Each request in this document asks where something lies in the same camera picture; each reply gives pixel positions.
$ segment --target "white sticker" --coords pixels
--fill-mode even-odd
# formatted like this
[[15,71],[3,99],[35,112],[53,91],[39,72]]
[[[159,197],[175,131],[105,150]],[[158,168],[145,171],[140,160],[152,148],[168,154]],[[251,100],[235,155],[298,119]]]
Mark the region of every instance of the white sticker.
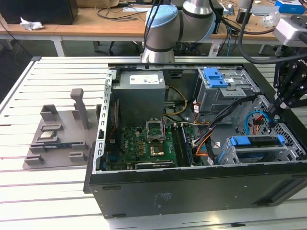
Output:
[[199,111],[199,109],[200,109],[200,108],[198,107],[198,105],[195,105],[195,106],[194,106],[194,111],[195,111],[195,112],[196,112],[196,111]]
[[225,82],[235,82],[232,78],[224,79]]
[[49,145],[49,146],[44,146],[44,148],[46,148],[46,149],[56,149],[57,146],[55,146],[55,145]]
[[221,143],[220,142],[216,142],[215,145],[212,148],[220,148],[221,147]]
[[130,76],[130,85],[159,84],[157,74],[138,74]]
[[213,161],[212,161],[212,159],[211,159],[210,157],[208,157],[208,163],[209,163],[210,165],[213,165]]

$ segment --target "motherboard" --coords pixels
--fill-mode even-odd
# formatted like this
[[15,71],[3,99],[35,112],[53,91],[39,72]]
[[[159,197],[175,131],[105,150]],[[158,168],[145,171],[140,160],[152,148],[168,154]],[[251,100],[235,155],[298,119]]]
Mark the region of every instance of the motherboard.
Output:
[[[160,135],[163,139],[150,138]],[[146,126],[123,127],[119,151],[108,153],[107,170],[190,166],[190,145],[194,139],[191,126],[163,126],[162,130],[158,126],[149,130]]]

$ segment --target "open computer tower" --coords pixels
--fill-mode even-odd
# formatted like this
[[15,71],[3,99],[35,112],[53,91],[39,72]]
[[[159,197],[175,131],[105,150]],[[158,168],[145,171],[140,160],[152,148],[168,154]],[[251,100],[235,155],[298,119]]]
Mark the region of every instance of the open computer tower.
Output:
[[110,64],[88,167],[104,217],[268,207],[303,189],[307,129],[290,109],[269,116],[274,95],[252,64]]

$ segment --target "metal slotted table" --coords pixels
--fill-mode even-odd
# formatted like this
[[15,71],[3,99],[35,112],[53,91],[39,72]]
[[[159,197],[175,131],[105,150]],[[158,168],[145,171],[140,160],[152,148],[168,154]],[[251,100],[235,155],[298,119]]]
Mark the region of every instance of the metal slotted table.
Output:
[[[241,57],[178,57],[189,63],[244,63]],[[72,110],[70,91],[83,88],[86,108],[100,104],[108,63],[135,57],[43,57],[31,61],[0,105],[0,229],[210,229],[243,224],[241,230],[307,227],[307,189],[277,207],[247,208],[105,220],[93,195],[83,193],[85,166],[23,170],[44,104]],[[257,66],[272,84],[274,65]],[[305,108],[294,112],[307,125]]]

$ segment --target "desk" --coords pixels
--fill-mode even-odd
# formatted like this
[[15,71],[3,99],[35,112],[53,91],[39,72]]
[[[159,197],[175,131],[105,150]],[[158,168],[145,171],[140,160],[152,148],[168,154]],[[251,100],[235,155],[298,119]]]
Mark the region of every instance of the desk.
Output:
[[[31,61],[0,105],[0,229],[292,230],[307,226],[307,189],[277,207],[246,208],[105,220],[92,194],[82,191],[85,166],[23,170],[24,157],[37,129],[44,104],[74,109],[73,88],[83,88],[87,109],[103,100],[101,74],[109,63],[138,63],[135,57],[44,57]],[[178,57],[187,63],[246,63],[239,57]],[[272,83],[274,65],[257,66]],[[306,119],[306,109],[296,109]]]
[[[108,16],[122,16],[128,15],[131,12],[111,12]],[[140,14],[140,17],[145,19],[146,13]],[[228,16],[229,19],[235,21],[236,16]],[[266,30],[260,23],[261,17],[251,16],[247,25],[247,29],[251,31]],[[6,28],[10,31],[16,39],[19,40],[51,40],[54,42],[58,56],[65,56],[65,48],[62,41],[136,41],[141,42],[145,29],[145,23],[138,18],[138,20],[130,22],[114,22],[106,20],[97,16],[93,8],[80,8],[79,14],[73,25],[45,25],[44,29],[28,31],[23,29],[18,24],[7,25]],[[0,39],[11,39],[3,28],[0,28]],[[214,50],[226,38],[226,28],[220,25],[218,34],[213,34],[210,39],[203,41],[204,43],[211,43],[210,56],[214,56]],[[263,35],[245,35],[243,39],[244,44],[267,44],[279,45],[280,42],[270,34]]]

